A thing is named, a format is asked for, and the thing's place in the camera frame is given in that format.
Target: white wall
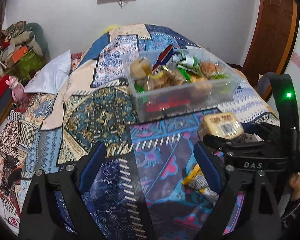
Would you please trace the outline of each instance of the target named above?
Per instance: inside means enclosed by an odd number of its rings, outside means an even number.
[[[8,0],[4,26],[39,23],[51,58],[71,49],[83,52],[111,24],[152,23],[170,27],[211,48],[224,61],[240,64],[255,0]]]

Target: white pillow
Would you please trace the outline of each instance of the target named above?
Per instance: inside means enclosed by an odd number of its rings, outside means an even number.
[[[71,54],[68,50],[39,70],[25,86],[25,93],[56,95],[71,70]]]

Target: barcode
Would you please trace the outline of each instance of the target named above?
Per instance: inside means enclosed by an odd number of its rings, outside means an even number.
[[[236,126],[234,123],[229,122],[220,125],[223,136],[230,136],[232,134],[237,134]]]

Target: pink figurine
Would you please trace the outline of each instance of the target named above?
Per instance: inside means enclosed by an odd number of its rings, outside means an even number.
[[[9,80],[6,80],[6,84],[9,85],[11,89],[12,98],[15,102],[21,103],[24,95],[24,87],[19,83],[18,78],[16,76],[9,77]]]

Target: yellow snack wrapper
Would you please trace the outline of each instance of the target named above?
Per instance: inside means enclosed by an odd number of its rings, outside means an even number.
[[[209,185],[204,177],[198,164],[195,165],[193,170],[189,173],[187,177],[181,182],[182,185],[188,186],[189,188],[198,190],[203,194],[210,202],[215,205],[219,196],[216,192],[209,188]]]

